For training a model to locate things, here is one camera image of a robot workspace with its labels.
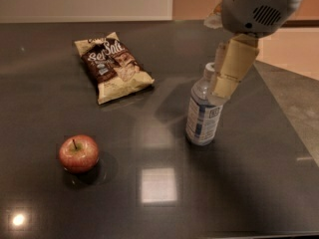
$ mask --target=apple stem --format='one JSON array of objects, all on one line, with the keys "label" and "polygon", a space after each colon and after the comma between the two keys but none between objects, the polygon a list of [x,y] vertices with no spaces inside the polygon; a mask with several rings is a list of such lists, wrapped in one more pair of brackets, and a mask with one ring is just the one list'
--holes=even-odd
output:
[{"label": "apple stem", "polygon": [[77,145],[76,145],[76,142],[73,139],[72,139],[72,142],[73,142],[73,145],[74,145],[75,149],[78,149]]}]

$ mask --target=apple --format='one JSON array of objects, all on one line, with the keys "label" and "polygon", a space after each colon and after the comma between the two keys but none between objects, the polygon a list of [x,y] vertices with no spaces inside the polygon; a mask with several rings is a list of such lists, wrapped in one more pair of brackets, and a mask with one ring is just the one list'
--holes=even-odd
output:
[{"label": "apple", "polygon": [[67,171],[83,173],[92,169],[99,161],[99,148],[91,137],[75,135],[61,145],[59,159]]}]

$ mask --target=water bottle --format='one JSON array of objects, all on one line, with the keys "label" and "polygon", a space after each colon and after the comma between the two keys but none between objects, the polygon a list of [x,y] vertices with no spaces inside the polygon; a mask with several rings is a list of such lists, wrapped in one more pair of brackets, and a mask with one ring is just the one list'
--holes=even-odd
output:
[{"label": "water bottle", "polygon": [[208,63],[203,71],[203,77],[191,88],[186,136],[195,145],[207,145],[213,140],[222,107],[228,100],[208,90],[214,77],[214,63]]}]

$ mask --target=white wall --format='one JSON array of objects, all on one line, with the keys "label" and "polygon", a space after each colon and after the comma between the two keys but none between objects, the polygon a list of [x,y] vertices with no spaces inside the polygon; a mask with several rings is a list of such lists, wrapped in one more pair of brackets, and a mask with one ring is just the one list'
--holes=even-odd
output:
[{"label": "white wall", "polygon": [[172,0],[0,0],[0,23],[170,20]]}]

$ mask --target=speaker grille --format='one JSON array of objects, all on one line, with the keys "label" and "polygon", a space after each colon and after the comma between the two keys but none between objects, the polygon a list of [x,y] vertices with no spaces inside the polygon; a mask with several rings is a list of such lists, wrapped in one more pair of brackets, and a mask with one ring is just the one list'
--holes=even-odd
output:
[{"label": "speaker grille", "polygon": [[253,18],[256,22],[265,25],[272,26],[278,22],[281,18],[281,14],[278,10],[271,8],[269,6],[263,5],[257,7],[253,11]]}]

